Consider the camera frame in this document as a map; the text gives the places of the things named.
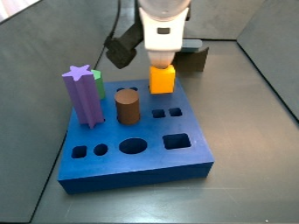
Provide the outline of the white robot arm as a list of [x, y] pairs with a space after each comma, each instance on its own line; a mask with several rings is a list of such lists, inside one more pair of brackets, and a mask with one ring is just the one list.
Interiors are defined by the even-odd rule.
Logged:
[[144, 49], [151, 65], [167, 68], [183, 46], [184, 21], [192, 0], [137, 0]]

